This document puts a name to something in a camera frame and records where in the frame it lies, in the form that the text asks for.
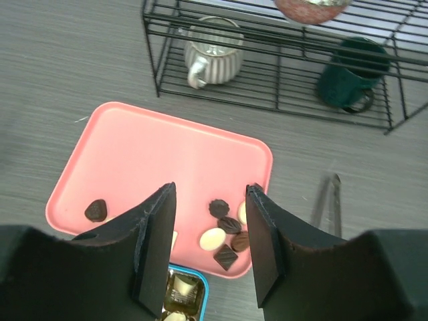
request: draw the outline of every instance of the white candy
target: white candy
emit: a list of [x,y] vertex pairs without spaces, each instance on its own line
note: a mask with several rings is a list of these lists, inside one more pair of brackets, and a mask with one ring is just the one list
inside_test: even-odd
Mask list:
[[179,276],[175,276],[174,278],[174,289],[176,289],[176,291],[178,291],[182,296],[188,296],[195,286],[196,282],[188,280],[187,278],[181,279]]
[[182,313],[173,312],[167,316],[164,321],[186,321],[186,316]]
[[174,249],[175,240],[177,239],[178,233],[176,231],[173,231],[173,243],[171,244],[171,252]]
[[242,224],[247,225],[247,211],[245,210],[245,201],[242,202],[239,206],[238,219]]
[[216,227],[214,229],[209,229],[204,234],[202,234],[199,240],[199,246],[205,251],[214,251],[221,247],[226,240],[226,232],[224,230]]

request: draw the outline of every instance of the white ribbed teapot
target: white ribbed teapot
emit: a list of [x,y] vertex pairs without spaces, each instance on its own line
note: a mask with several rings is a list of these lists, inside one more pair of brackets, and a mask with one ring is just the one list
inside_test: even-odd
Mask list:
[[[239,27],[230,19],[204,17],[199,21]],[[227,47],[227,44],[243,45],[243,35],[222,31],[212,27],[192,26],[188,34],[193,40],[185,44],[185,63],[189,69],[187,81],[195,89],[207,84],[224,84],[239,73],[243,62],[243,50]],[[198,39],[224,43],[224,45],[202,43]]]

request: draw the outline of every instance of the green mug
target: green mug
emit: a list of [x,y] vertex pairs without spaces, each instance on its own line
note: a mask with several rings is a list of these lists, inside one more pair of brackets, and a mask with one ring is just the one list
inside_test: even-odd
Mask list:
[[[362,37],[345,39],[340,44],[340,48],[387,55],[385,49],[379,44]],[[332,56],[331,62],[368,68],[371,71],[327,65],[317,84],[318,95],[321,99],[328,105],[341,108],[351,114],[368,110],[375,100],[373,88],[382,79],[383,74],[389,71],[391,64],[389,59],[338,49]],[[353,108],[352,105],[362,98],[365,99],[362,108]]]

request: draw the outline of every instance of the dark chocolate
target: dark chocolate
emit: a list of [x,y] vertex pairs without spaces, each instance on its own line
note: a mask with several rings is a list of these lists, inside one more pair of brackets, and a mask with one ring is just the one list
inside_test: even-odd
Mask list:
[[91,222],[103,222],[107,218],[107,204],[103,199],[97,199],[90,203],[85,210],[85,216]]
[[231,217],[222,217],[217,221],[217,226],[220,227],[226,234],[238,234],[242,230],[241,223]]
[[209,204],[209,213],[216,219],[220,219],[229,213],[229,204],[223,199],[215,199]]
[[225,271],[229,271],[229,268],[235,263],[237,258],[238,255],[226,244],[214,255],[215,261],[217,261]]
[[245,251],[249,247],[249,237],[247,231],[242,231],[233,237],[230,246],[232,250],[239,253]]

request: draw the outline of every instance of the pink bowl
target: pink bowl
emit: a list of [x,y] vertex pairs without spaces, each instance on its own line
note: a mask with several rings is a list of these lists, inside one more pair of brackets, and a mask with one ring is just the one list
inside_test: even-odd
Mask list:
[[223,199],[236,218],[246,185],[267,190],[272,163],[272,152],[260,140],[109,102],[91,115],[47,202],[46,218],[54,229],[80,234],[101,224],[84,215],[93,200],[107,202],[110,219],[174,181],[178,237],[171,262],[238,278],[251,267],[249,250],[225,271],[213,259],[215,251],[199,247],[202,233],[217,226],[208,204]]
[[330,21],[348,7],[348,5],[315,5],[307,0],[275,0],[275,5],[287,18],[306,25]]

